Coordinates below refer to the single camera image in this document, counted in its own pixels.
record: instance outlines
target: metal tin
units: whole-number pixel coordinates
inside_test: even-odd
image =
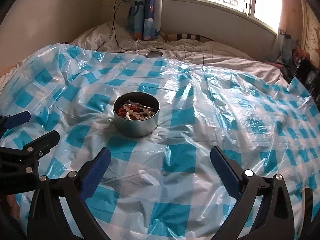
[[[148,58],[163,57],[163,53],[161,51],[149,51],[146,53],[146,57]]]
[[[122,105],[128,100],[152,107],[154,112],[156,112],[155,115],[148,119],[136,121],[129,121],[121,118],[117,115],[117,113]],[[131,92],[117,98],[113,104],[113,112],[115,115],[116,127],[120,133],[127,137],[141,138],[150,135],[157,128],[160,104],[159,101],[152,95],[143,92]]]

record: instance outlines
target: white bedsheet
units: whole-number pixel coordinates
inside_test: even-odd
[[[21,62],[14,66],[8,73],[0,77],[0,94],[5,86],[5,84],[11,79],[11,77],[16,73],[17,69],[20,67]]]
[[[119,48],[116,44],[114,32],[113,36],[104,43],[111,35],[111,28],[112,22],[99,25],[83,33],[72,44],[87,50],[100,52],[125,52],[121,49],[123,48],[129,50],[130,52],[128,53],[130,54],[138,55],[144,55],[152,50],[159,50],[166,58],[177,59],[195,65],[206,64],[240,70],[262,78],[269,84],[288,86],[281,76],[280,69],[255,61],[244,52],[225,44],[214,41],[199,42],[192,40],[169,41],[166,43],[162,38],[156,41],[134,41],[125,28],[115,25],[116,39],[121,47]]]

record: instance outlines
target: bolt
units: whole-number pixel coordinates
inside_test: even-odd
[[[40,177],[39,181],[44,182],[47,179],[47,176],[43,175]]]
[[[276,179],[277,179],[277,180],[282,180],[282,179],[283,179],[283,177],[282,177],[282,175],[281,175],[281,174],[276,174]]]
[[[26,173],[30,174],[33,171],[31,167],[26,167]]]
[[[68,174],[68,177],[69,178],[74,178],[75,176],[77,176],[77,174],[78,173],[76,171],[70,171],[69,174]]]
[[[252,177],[254,173],[253,173],[252,170],[245,170],[245,171],[244,171],[244,174],[245,174],[246,176],[248,176],[248,177]]]

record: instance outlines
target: window sill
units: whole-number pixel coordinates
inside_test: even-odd
[[[277,31],[274,30],[273,28],[271,28],[270,26],[266,25],[264,22],[262,22],[262,21],[260,21],[260,20],[258,20],[256,18],[251,19],[246,14],[241,13],[241,12],[235,10],[235,9],[230,8],[230,7],[224,6],[222,4],[217,4],[217,3],[214,3],[214,2],[204,1],[204,0],[171,0],[171,1],[191,2],[191,3],[201,4],[201,5],[204,5],[204,6],[214,7],[214,8],[217,8],[219,10],[223,10],[223,11],[226,11],[228,13],[232,13],[232,14],[235,14],[235,15],[237,15],[239,17],[242,17],[243,19],[246,19],[246,20],[258,25],[259,27],[269,31],[274,36],[277,35]]]

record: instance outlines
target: wall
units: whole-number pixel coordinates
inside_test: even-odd
[[[112,21],[114,2],[17,0],[0,26],[0,70],[46,45],[71,42],[89,28]],[[130,2],[120,5],[117,23],[126,25],[130,6]],[[240,49],[257,60],[264,61],[273,44],[274,35],[264,28],[211,6],[164,0],[162,12],[163,31],[204,35]]]
[[[102,22],[113,19],[114,1],[102,0]],[[131,3],[120,5],[116,14],[117,23],[125,24],[130,5]],[[239,49],[260,61],[265,61],[275,40],[275,34],[249,19],[210,5],[185,0],[163,0],[161,30],[167,33],[203,35]]]
[[[203,35],[259,61],[273,47],[275,34],[236,14],[185,0],[165,0],[162,8],[163,32]]]
[[[100,23],[101,0],[16,0],[0,26],[0,70]]]
[[[305,51],[310,54],[311,62],[320,68],[320,23],[307,5],[307,42]]]

